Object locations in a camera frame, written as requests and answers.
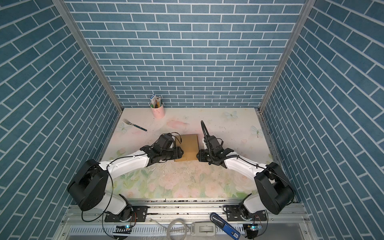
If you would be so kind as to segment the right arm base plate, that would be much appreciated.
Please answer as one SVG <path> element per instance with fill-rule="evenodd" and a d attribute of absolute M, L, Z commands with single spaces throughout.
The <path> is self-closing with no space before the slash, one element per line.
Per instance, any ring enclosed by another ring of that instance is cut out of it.
<path fill-rule="evenodd" d="M 245 207 L 239 205 L 223 205 L 222 209 L 230 222 L 234 221 L 266 221 L 267 213 L 265 210 L 250 213 Z"/>

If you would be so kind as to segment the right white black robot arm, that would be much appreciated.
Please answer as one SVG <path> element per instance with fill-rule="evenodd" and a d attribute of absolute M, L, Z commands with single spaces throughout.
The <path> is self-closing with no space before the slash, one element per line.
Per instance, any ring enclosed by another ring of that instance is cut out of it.
<path fill-rule="evenodd" d="M 215 136 L 204 137 L 203 142 L 205 148 L 197 154 L 199 162 L 236 171 L 255 182 L 258 193 L 249 194 L 239 204 L 238 211 L 245 220 L 264 210 L 278 215 L 294 201 L 295 190 L 278 164 L 252 162 L 232 149 L 224 149 Z"/>

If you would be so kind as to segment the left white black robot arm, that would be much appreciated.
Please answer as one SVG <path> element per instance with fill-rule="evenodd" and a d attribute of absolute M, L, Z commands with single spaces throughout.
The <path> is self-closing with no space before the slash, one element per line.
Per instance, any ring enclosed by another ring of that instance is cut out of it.
<path fill-rule="evenodd" d="M 111 161 L 88 160 L 72 178 L 67 191 L 83 212 L 99 209 L 115 215 L 120 222 L 130 221 L 132 205 L 123 195 L 107 191 L 107 184 L 113 185 L 115 178 L 137 169 L 180 159 L 184 151 L 176 141 L 181 143 L 182 139 L 171 133 L 162 134 L 152 145 L 145 145 L 130 155 Z"/>

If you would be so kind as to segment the brown cardboard box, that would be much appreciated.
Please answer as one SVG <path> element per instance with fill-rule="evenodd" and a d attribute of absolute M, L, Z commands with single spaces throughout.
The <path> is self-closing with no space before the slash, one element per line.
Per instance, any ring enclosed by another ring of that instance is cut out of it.
<path fill-rule="evenodd" d="M 181 138 L 182 143 L 180 144 L 178 141 L 176 141 L 176 146 L 181 147 L 184 153 L 182 157 L 175 160 L 175 162 L 197 161 L 197 154 L 199 152 L 198 135 L 181 135 Z"/>

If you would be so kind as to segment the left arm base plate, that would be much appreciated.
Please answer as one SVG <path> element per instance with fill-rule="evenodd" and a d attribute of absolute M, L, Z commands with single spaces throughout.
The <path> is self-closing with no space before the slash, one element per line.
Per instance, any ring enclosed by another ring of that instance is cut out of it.
<path fill-rule="evenodd" d="M 114 215 L 110 212 L 107 212 L 104 221 L 107 223 L 124 223 L 124 222 L 134 222 L 136 218 L 136 222 L 145 222 L 147 213 L 147 206 L 132 206 L 129 214 L 129 218 L 126 221 L 121 220 L 121 214 Z"/>

